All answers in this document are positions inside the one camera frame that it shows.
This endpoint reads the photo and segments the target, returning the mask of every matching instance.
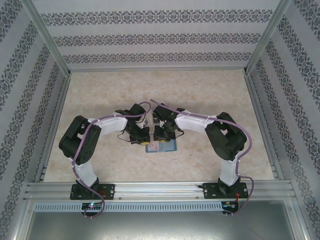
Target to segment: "beige floor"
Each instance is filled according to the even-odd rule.
[[[256,180],[274,179],[242,71],[208,70],[74,73],[44,181],[75,181],[69,160],[58,148],[75,116],[98,118],[150,98],[203,115],[229,113],[253,138],[239,173]],[[147,119],[151,123],[151,114]],[[101,182],[214,181],[219,177],[221,160],[204,134],[187,130],[177,139],[177,151],[163,153],[146,153],[144,146],[121,141],[117,134],[100,139],[92,156]]]

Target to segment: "purple cable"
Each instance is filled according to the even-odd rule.
[[[77,151],[76,151],[76,153],[75,153],[75,155],[74,155],[74,158],[73,158],[73,160],[72,160],[72,162],[71,162],[71,165],[72,165],[73,173],[74,173],[75,177],[77,178],[78,182],[81,183],[86,189],[88,189],[89,191],[91,191],[92,193],[94,193],[95,195],[97,195],[99,198],[101,198],[101,203],[102,203],[102,208],[101,208],[101,210],[100,210],[97,214],[95,214],[94,216],[90,216],[90,219],[93,219],[93,218],[98,217],[98,216],[103,212],[103,210],[105,209],[106,203],[105,203],[105,200],[104,200],[104,197],[103,197],[103,196],[101,196],[101,195],[100,195],[99,193],[97,193],[95,190],[91,189],[88,185],[86,185],[86,184],[80,179],[80,177],[79,177],[79,175],[78,175],[78,173],[77,173],[77,171],[76,171],[76,168],[75,168],[77,157],[79,156],[79,153],[80,153],[80,151],[81,151],[81,149],[82,149],[82,146],[84,145],[84,141],[85,141],[85,139],[86,139],[86,137],[87,137],[87,134],[88,134],[88,132],[89,132],[89,129],[91,128],[91,126],[92,126],[93,124],[95,124],[95,123],[98,122],[98,121],[104,120],[104,119],[109,119],[109,118],[138,118],[138,117],[145,116],[145,115],[147,115],[147,113],[150,112],[150,110],[151,110],[151,104],[150,104],[150,102],[148,102],[148,101],[140,102],[139,105],[141,105],[141,104],[148,104],[148,105],[149,105],[149,109],[148,109],[145,113],[143,113],[143,114],[139,114],[139,115],[116,115],[116,114],[114,114],[114,115],[103,116],[103,117],[100,117],[100,118],[98,118],[98,119],[93,120],[93,121],[88,125],[88,127],[86,128],[86,130],[84,131],[84,134],[83,134],[83,136],[82,136],[81,142],[80,142],[79,147],[78,147],[78,149],[77,149]],[[84,215],[85,218],[88,217],[88,216],[86,215],[87,210],[88,210],[88,208],[85,209],[85,210],[84,210],[84,213],[83,213],[83,215]]]
[[[244,127],[242,127],[242,126],[240,126],[240,125],[238,125],[238,124],[236,124],[236,123],[234,123],[232,121],[227,121],[227,120],[219,119],[219,118],[216,118],[216,117],[206,117],[206,116],[202,116],[202,115],[198,115],[198,114],[194,114],[194,113],[186,113],[186,112],[178,111],[178,110],[176,110],[174,108],[162,105],[162,104],[160,104],[159,102],[157,102],[157,101],[155,101],[153,99],[150,99],[150,101],[155,103],[155,104],[157,104],[158,106],[161,106],[161,107],[163,107],[165,109],[171,110],[171,111],[176,112],[178,114],[191,116],[191,117],[196,117],[196,118],[205,119],[205,120],[217,121],[217,122],[221,122],[221,123],[225,123],[225,124],[229,124],[229,125],[235,126],[235,127],[237,127],[238,129],[242,130],[245,133],[245,135],[249,139],[249,147],[238,157],[238,160],[236,161],[236,164],[235,164],[235,174],[240,178],[250,179],[251,182],[252,182],[252,187],[251,187],[250,193],[248,195],[248,198],[245,200],[243,206],[235,213],[235,214],[238,214],[247,205],[247,203],[248,203],[248,201],[249,201],[249,199],[250,199],[250,197],[251,197],[251,195],[252,195],[252,193],[254,191],[254,187],[255,187],[255,182],[254,182],[252,177],[250,177],[250,176],[241,176],[241,175],[239,175],[239,172],[238,172],[240,159],[244,155],[246,155],[252,148],[252,142],[253,141],[252,141],[252,137],[249,134],[249,132]]]

